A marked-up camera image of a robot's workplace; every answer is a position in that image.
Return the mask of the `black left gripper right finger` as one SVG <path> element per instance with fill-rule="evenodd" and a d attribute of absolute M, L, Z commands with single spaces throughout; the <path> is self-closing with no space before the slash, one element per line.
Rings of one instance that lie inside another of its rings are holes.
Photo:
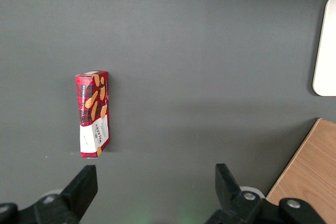
<path fill-rule="evenodd" d="M 251 190 L 242 190 L 226 164 L 215 166 L 215 191 L 221 209 L 206 223 L 325 223 L 306 201 L 283 198 L 274 205 Z"/>

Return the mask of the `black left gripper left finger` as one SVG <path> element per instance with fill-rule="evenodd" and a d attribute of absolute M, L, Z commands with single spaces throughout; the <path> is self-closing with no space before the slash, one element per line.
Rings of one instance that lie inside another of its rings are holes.
<path fill-rule="evenodd" d="M 98 192 L 97 170 L 86 165 L 60 192 L 19 212 L 20 223 L 79 223 Z"/>

